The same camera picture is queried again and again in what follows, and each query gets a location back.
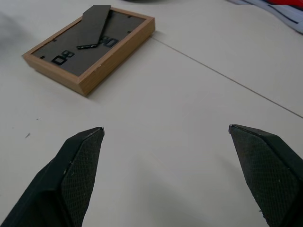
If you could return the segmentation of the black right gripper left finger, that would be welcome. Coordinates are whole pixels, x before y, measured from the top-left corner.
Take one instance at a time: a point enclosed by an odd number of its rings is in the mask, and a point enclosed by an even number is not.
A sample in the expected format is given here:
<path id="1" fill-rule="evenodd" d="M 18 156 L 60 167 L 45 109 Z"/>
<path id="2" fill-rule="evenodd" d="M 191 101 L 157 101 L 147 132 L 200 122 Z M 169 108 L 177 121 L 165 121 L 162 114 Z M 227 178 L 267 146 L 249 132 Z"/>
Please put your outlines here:
<path id="1" fill-rule="evenodd" d="M 68 138 L 0 227 L 82 227 L 104 135 L 104 128 L 96 127 Z"/>

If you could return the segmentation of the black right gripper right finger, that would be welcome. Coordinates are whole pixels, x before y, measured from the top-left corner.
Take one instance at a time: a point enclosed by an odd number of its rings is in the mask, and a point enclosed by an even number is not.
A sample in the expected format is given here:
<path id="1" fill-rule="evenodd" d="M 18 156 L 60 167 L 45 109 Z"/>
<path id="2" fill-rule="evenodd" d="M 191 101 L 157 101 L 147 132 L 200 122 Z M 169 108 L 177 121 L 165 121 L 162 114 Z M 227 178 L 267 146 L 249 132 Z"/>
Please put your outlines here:
<path id="1" fill-rule="evenodd" d="M 269 227 L 303 227 L 303 159 L 272 133 L 236 124 L 229 133 Z"/>

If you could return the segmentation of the red object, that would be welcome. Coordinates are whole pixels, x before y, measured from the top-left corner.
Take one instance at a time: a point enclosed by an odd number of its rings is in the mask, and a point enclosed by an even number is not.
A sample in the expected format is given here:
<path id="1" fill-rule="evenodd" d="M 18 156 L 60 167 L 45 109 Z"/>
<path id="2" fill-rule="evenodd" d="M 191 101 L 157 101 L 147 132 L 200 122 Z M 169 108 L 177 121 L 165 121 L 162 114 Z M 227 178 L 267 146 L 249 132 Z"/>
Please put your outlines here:
<path id="1" fill-rule="evenodd" d="M 291 5 L 291 6 L 303 7 L 303 0 L 266 0 L 266 1 L 276 5 Z"/>

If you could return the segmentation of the wooden picture frame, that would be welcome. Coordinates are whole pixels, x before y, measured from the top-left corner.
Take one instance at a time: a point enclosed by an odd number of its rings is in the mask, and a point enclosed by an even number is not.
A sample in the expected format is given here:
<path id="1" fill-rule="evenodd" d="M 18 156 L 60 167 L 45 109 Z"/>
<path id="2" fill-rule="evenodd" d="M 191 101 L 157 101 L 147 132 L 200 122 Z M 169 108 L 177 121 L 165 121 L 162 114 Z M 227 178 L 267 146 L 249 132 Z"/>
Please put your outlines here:
<path id="1" fill-rule="evenodd" d="M 93 5 L 23 59 L 37 72 L 87 96 L 154 31 L 154 17 Z"/>

